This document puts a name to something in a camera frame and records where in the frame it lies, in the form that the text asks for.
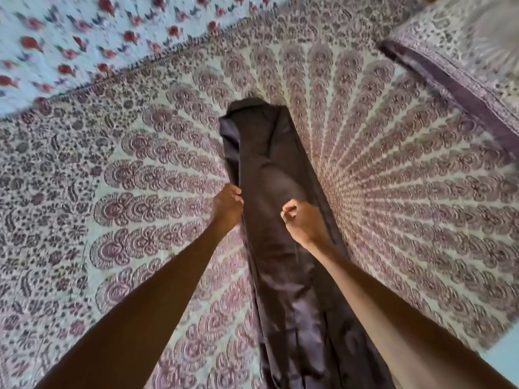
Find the purple border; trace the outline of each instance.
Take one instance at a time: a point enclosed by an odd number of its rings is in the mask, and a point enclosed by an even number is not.
[[[452,99],[471,117],[477,119],[505,150],[515,159],[519,159],[519,136],[512,126],[506,124],[497,116],[496,111],[482,97],[458,82],[440,65],[431,61],[424,54],[420,54],[401,43],[389,39],[384,40],[380,44],[380,50],[385,52],[389,58],[419,73],[426,79],[427,83],[432,83],[433,88],[439,85],[441,89],[446,90]]]

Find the mandala pattern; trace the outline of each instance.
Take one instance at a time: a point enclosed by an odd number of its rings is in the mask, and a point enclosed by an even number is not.
[[[0,384],[34,386],[200,234],[227,181],[218,116],[250,94],[289,107],[354,262],[491,348],[519,315],[517,164],[375,50],[418,7],[311,0],[2,121]],[[259,370],[234,230],[147,387],[260,388]]]

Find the hand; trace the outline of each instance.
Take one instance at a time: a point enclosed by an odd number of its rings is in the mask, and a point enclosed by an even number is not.
[[[292,199],[284,204],[281,217],[292,238],[307,250],[332,243],[318,207]]]
[[[213,198],[212,223],[222,232],[228,234],[238,222],[243,213],[241,189],[232,184],[224,188]]]

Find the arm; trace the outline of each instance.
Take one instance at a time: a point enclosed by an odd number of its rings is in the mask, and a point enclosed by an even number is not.
[[[328,270],[404,388],[514,388],[447,330],[341,257],[317,207],[292,200],[281,216],[295,241]]]
[[[36,388],[142,389],[215,248],[239,222],[240,193],[226,185],[202,235],[95,324]]]

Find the shiny brown fabric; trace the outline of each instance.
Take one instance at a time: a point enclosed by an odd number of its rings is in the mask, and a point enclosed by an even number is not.
[[[269,388],[393,388],[389,370],[327,271],[281,219],[291,198],[321,209],[348,252],[286,107],[249,98],[220,119],[229,176],[242,189],[244,228]]]

